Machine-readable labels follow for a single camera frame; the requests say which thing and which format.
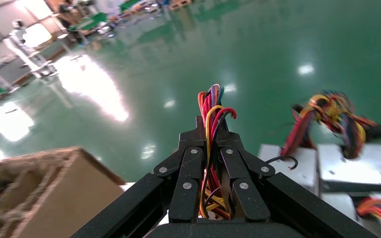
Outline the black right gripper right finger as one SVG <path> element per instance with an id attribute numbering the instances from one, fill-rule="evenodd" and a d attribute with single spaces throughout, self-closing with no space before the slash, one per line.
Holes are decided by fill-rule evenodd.
<path id="1" fill-rule="evenodd" d="M 274 175 L 275 169 L 246 151 L 237 133 L 221 130 L 216 143 L 221 192 L 231 219 L 268 221 L 271 213 L 257 186 Z"/>

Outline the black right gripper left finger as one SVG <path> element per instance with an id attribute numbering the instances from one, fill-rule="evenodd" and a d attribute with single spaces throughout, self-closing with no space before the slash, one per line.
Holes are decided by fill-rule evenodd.
<path id="1" fill-rule="evenodd" d="M 203 129 L 202 116 L 197 116 L 195 129 L 180 133 L 176 151 L 153 168 L 164 182 L 162 196 L 169 223 L 197 221 L 206 158 Z"/>

